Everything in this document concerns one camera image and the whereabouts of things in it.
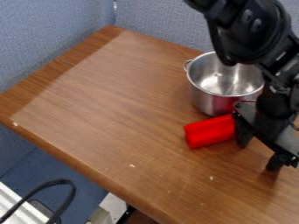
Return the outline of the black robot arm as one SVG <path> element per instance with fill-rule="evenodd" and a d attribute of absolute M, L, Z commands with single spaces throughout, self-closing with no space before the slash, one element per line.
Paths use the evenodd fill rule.
<path fill-rule="evenodd" d="M 266 84 L 254 106 L 234 105 L 238 145 L 253 138 L 273 150 L 266 168 L 299 167 L 299 36 L 280 0 L 183 0 L 206 18 L 212 43 L 228 66 L 257 66 Z"/>

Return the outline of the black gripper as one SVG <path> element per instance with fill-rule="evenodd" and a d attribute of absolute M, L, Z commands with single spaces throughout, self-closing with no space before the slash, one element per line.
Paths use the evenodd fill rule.
<path fill-rule="evenodd" d="M 299 168 L 299 136 L 289 119 L 273 119 L 246 102 L 234 104 L 236 138 L 241 148 L 246 148 L 253 137 L 270 148 L 274 156 L 266 169 L 280 172 L 284 166 Z"/>

